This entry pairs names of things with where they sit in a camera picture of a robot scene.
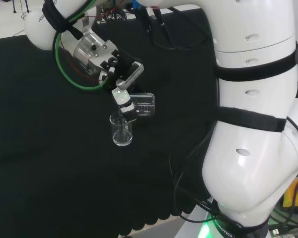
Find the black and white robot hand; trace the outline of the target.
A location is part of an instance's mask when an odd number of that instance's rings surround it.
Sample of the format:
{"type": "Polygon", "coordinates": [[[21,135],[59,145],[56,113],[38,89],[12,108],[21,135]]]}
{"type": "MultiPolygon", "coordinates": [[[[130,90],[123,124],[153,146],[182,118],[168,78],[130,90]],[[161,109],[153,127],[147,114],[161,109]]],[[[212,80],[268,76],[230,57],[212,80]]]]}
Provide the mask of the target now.
{"type": "Polygon", "coordinates": [[[137,112],[132,98],[127,90],[118,87],[111,91],[112,96],[118,105],[119,115],[123,116],[127,122],[137,119],[137,112]]]}

